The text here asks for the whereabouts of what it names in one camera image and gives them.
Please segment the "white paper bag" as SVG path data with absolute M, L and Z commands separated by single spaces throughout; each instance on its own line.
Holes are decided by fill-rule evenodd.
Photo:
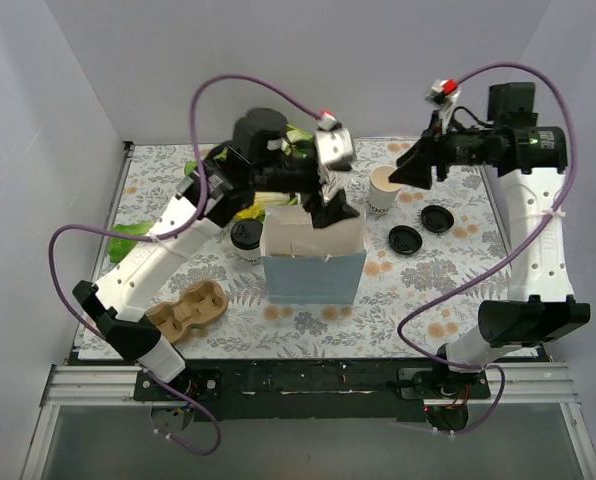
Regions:
M 275 304 L 354 302 L 367 251 L 364 211 L 324 229 L 299 206 L 271 206 L 260 241 L 269 301 Z

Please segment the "white paper coffee cup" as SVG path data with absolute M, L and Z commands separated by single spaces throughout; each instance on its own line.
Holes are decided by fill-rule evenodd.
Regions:
M 251 249 L 234 247 L 234 252 L 241 261 L 245 262 L 250 267 L 261 264 L 261 250 L 259 246 Z

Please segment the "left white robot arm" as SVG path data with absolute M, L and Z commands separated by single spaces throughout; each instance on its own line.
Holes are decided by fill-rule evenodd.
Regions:
M 147 234 L 116 268 L 72 290 L 102 338 L 126 361 L 156 377 L 171 400 L 191 386 L 182 354 L 146 316 L 149 302 L 183 261 L 254 203 L 258 192 L 298 196 L 313 227 L 358 217 L 343 190 L 326 196 L 332 172 L 349 172 L 356 158 L 349 130 L 324 113 L 313 137 L 291 143 L 286 117 L 253 108 L 234 124 L 230 140 L 197 163 Z

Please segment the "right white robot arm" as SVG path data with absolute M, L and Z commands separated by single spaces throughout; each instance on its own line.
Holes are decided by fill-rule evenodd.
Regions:
M 482 302 L 476 326 L 443 345 L 431 370 L 418 376 L 447 398 L 504 355 L 558 340 L 591 317 L 589 304 L 575 299 L 564 252 L 561 204 L 574 174 L 572 142 L 561 128 L 539 125 L 532 82 L 491 86 L 486 121 L 469 128 L 454 118 L 458 95 L 453 80 L 430 88 L 426 98 L 436 108 L 429 125 L 389 177 L 429 189 L 452 166 L 488 165 L 505 192 L 512 248 L 507 297 Z

